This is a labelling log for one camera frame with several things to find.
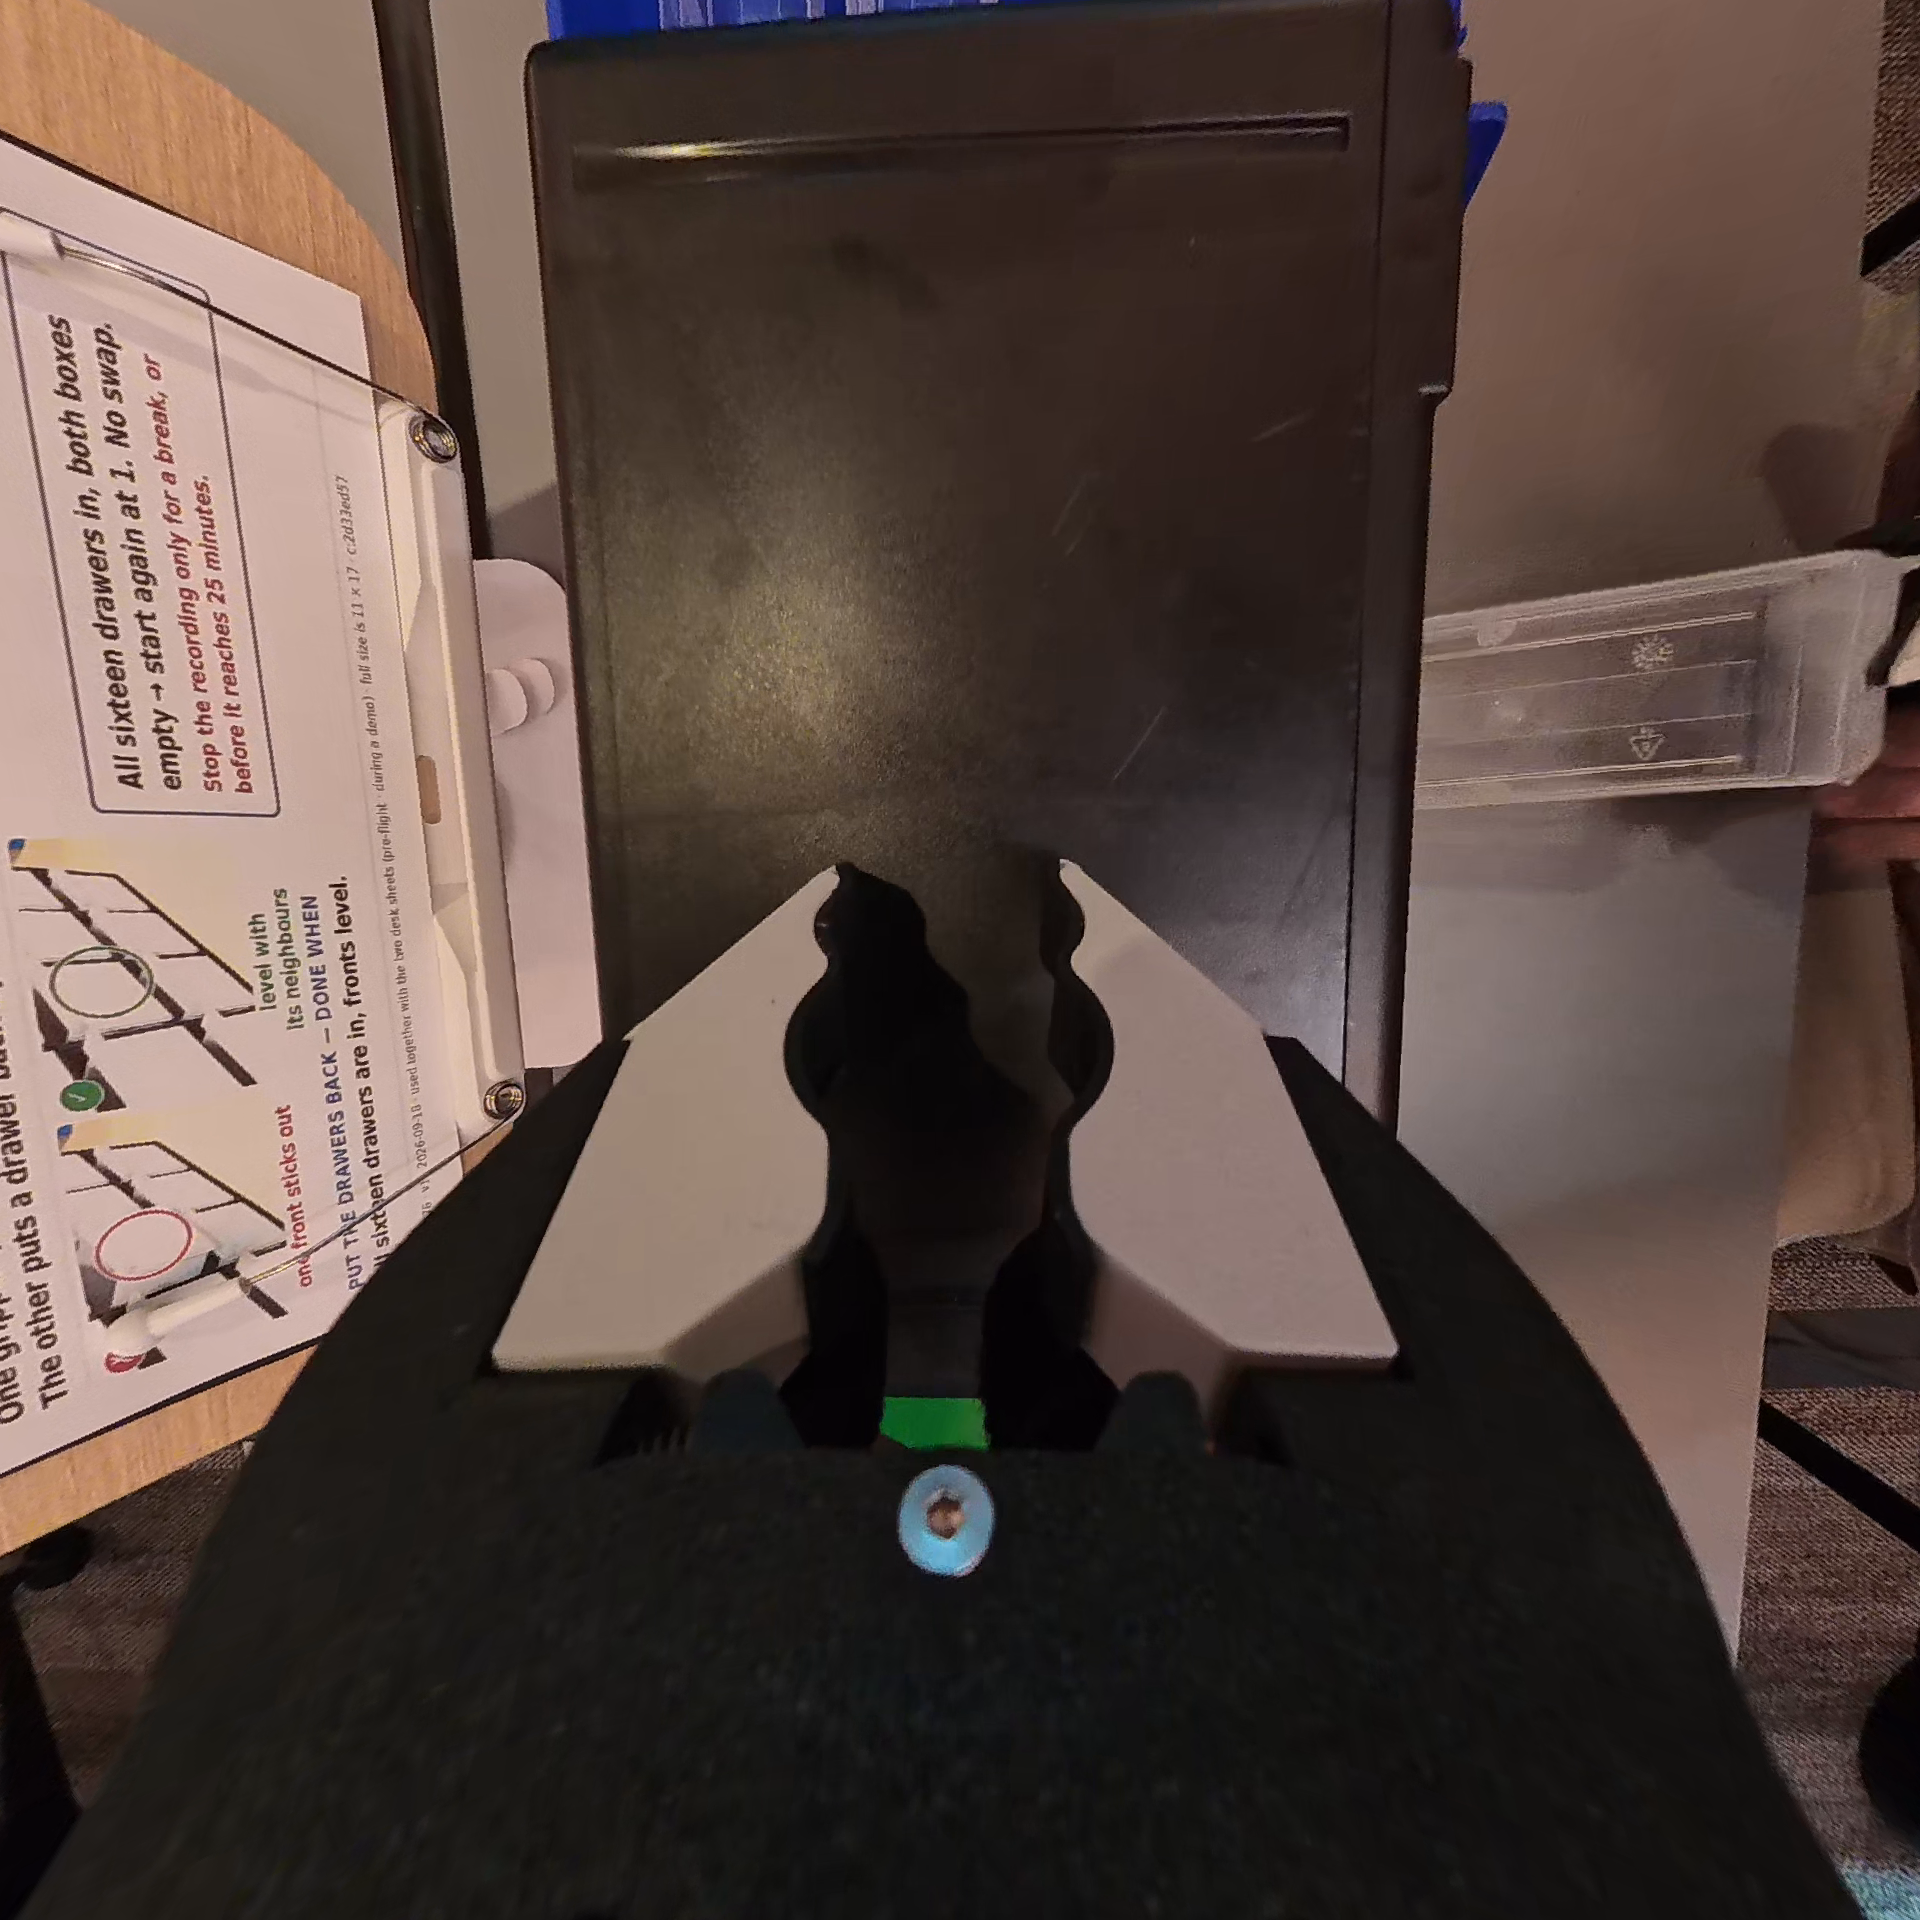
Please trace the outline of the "person's right hand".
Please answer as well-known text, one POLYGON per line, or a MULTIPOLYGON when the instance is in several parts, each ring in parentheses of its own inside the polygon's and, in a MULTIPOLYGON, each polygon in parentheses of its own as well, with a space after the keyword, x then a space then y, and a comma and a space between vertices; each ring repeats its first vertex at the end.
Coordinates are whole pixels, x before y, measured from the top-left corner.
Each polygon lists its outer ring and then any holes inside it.
POLYGON ((1890 743, 1859 781, 1813 796, 1813 876, 1864 882, 1916 867, 1916 743, 1890 743))

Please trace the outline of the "black metal post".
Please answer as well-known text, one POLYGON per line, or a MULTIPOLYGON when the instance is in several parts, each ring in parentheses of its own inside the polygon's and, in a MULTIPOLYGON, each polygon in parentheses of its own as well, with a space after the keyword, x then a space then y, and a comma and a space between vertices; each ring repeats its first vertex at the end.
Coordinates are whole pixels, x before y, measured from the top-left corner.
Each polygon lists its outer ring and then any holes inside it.
POLYGON ((369 12, 408 293, 425 334, 441 420, 463 448, 469 547, 473 557, 493 557, 433 18, 432 3, 369 3, 369 12))

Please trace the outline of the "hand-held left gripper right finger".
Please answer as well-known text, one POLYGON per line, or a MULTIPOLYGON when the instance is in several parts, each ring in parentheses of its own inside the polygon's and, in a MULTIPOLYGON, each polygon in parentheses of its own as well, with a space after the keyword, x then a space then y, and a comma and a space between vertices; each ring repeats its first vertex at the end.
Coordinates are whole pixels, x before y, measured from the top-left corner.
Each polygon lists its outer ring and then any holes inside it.
POLYGON ((1396 1336, 1263 1028, 1081 867, 1073 983, 1112 1060, 1068 1128, 1105 1374, 1390 1371, 1396 1336))

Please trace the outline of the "clear plastic drawer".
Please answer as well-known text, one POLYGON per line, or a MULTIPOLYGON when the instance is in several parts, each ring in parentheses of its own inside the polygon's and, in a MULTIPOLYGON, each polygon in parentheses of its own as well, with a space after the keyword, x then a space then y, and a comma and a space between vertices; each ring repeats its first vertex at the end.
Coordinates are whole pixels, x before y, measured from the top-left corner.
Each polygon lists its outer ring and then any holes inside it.
POLYGON ((1884 743, 1864 554, 1427 615, 1414 806, 1859 781, 1884 743))

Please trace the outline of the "blue plastic bin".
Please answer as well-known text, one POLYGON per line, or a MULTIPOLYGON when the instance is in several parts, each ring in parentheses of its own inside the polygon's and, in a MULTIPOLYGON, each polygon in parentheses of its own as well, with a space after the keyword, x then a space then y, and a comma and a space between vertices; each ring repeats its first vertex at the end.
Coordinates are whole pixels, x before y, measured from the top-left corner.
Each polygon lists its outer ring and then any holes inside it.
MULTIPOLYGON (((1009 12, 1039 3, 541 3, 546 37, 629 37, 629 34, 709 34, 756 32, 818 18, 918 15, 918 12, 1009 12)), ((1475 203, 1508 125, 1504 105, 1469 101, 1463 203, 1475 203)))

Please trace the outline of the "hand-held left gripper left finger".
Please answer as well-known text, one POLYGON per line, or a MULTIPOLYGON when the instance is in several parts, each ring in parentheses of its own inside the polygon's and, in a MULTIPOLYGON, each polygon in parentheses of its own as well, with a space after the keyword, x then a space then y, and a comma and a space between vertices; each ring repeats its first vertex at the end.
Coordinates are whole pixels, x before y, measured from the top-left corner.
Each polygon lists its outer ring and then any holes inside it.
POLYGON ((499 1374, 794 1374, 805 1247, 826 1214, 826 1131, 787 1028, 826 978, 818 869, 628 1031, 519 1295, 499 1374))

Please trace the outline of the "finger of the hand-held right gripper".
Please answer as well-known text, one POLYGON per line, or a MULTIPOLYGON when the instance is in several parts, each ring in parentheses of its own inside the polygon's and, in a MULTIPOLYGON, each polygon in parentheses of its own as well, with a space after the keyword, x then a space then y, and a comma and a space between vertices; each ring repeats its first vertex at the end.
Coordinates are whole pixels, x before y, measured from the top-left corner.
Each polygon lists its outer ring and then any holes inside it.
POLYGON ((1861 560, 1861 686, 1879 692, 1916 686, 1916 557, 1861 560))

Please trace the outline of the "white sign bracket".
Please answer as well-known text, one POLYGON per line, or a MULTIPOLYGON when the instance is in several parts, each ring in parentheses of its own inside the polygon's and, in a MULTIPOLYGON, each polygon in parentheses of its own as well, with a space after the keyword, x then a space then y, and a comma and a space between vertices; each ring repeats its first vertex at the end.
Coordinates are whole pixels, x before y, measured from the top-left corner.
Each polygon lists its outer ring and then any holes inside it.
POLYGON ((463 1145, 601 1041, 570 611, 469 548, 449 427, 377 405, 408 732, 463 1145))

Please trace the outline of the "black drawer cabinet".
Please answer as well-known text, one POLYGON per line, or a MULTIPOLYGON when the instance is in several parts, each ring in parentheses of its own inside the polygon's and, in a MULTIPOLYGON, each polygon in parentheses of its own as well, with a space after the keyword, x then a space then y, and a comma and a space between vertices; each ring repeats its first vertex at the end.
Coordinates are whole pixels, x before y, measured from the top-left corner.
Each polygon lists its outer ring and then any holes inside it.
POLYGON ((910 894, 1009 1078, 1060 852, 1396 1114, 1449 3, 528 59, 595 982, 910 894))

